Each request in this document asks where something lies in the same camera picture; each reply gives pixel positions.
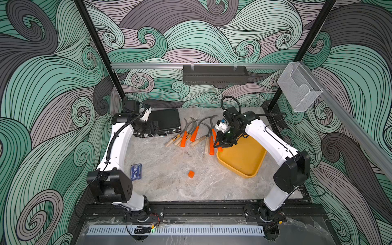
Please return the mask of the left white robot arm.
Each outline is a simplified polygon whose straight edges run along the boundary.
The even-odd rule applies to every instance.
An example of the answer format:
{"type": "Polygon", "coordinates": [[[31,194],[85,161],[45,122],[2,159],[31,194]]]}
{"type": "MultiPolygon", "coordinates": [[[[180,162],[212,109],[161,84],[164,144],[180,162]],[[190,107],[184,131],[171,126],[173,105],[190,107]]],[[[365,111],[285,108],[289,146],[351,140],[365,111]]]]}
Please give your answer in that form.
{"type": "Polygon", "coordinates": [[[98,204],[110,204],[139,216],[149,216],[147,197],[134,190],[132,180],[123,168],[132,136],[155,136],[159,124],[149,120],[152,108],[142,102],[125,97],[121,106],[121,112],[112,118],[112,132],[105,154],[97,169],[87,174],[87,187],[98,204]]]}

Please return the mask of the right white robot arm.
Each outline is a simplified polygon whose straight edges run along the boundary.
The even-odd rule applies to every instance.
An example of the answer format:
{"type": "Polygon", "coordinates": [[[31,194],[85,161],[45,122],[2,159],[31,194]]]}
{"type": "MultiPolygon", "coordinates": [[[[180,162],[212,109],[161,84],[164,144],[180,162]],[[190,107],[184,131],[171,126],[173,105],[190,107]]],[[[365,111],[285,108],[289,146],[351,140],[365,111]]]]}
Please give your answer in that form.
{"type": "Polygon", "coordinates": [[[214,148],[230,148],[237,144],[240,137],[255,139],[276,161],[279,166],[274,173],[274,185],[260,205],[260,216],[264,222],[276,219],[276,214],[288,197],[309,178],[310,156],[298,151],[280,139],[260,119],[259,115],[247,111],[242,113],[239,101],[233,96],[221,99],[224,121],[217,125],[214,148]]]}

